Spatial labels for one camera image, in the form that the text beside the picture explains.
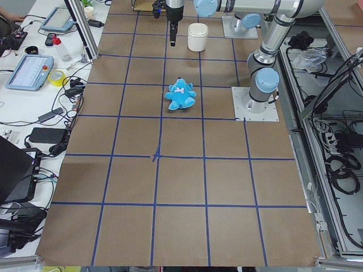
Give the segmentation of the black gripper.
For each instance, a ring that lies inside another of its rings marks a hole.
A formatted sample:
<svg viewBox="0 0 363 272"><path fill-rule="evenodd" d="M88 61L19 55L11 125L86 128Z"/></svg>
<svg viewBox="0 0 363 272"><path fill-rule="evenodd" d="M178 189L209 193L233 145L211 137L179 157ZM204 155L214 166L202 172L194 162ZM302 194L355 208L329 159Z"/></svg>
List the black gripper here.
<svg viewBox="0 0 363 272"><path fill-rule="evenodd" d="M183 18L184 0L165 0L167 19L170 21L170 45L176 45L178 22Z"/></svg>

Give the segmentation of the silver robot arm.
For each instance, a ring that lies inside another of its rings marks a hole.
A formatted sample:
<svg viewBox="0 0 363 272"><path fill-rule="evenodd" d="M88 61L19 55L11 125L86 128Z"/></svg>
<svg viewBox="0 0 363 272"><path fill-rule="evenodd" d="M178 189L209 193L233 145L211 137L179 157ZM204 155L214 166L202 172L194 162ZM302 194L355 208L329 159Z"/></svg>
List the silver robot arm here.
<svg viewBox="0 0 363 272"><path fill-rule="evenodd" d="M259 25L261 16L258 13L235 12L229 28L233 33L247 32Z"/></svg>
<svg viewBox="0 0 363 272"><path fill-rule="evenodd" d="M280 81L273 65L284 38L297 18L317 12L325 1L194 1L193 4L197 15L203 18L217 11L274 15L260 48L251 53L247 61L252 87L243 97L242 105L247 111L258 114L266 110L268 100Z"/></svg>

